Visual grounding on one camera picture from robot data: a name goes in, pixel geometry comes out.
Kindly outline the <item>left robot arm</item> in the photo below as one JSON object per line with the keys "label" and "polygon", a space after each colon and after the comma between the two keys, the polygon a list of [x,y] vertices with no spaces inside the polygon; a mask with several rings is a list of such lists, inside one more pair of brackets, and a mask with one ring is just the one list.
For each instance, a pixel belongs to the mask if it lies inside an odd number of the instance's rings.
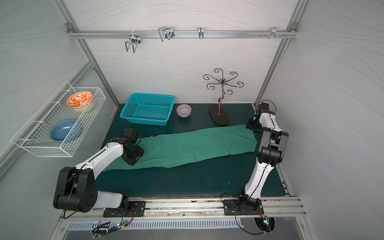
{"label": "left robot arm", "polygon": [[98,209],[117,209],[123,215],[130,210],[128,196],[99,191],[97,177],[116,159],[133,166],[145,154],[139,146],[141,134],[126,129],[123,137],[113,138],[97,153],[74,167],[63,168],[58,175],[53,206],[55,209],[87,213]]}

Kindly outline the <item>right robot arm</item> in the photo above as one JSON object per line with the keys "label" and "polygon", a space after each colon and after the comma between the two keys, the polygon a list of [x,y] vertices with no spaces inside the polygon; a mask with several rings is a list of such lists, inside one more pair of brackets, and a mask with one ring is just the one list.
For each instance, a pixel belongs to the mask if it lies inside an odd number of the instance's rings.
{"label": "right robot arm", "polygon": [[238,198],[238,205],[253,208],[254,211],[261,209],[262,189],[271,171],[282,162],[289,139],[289,134],[278,126],[277,107],[273,105],[275,109],[270,110],[271,103],[270,100],[261,101],[256,106],[254,117],[246,124],[246,128],[261,137],[261,140],[255,148],[255,168]]}

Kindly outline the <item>green long pants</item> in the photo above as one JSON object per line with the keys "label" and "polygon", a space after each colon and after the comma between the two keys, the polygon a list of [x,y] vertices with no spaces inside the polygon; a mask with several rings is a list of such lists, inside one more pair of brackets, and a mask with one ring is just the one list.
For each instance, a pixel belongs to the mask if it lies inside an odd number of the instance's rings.
{"label": "green long pants", "polygon": [[254,133],[245,125],[152,136],[139,143],[145,154],[134,166],[128,165],[120,157],[104,171],[170,169],[218,157],[251,153],[255,151],[257,143]]}

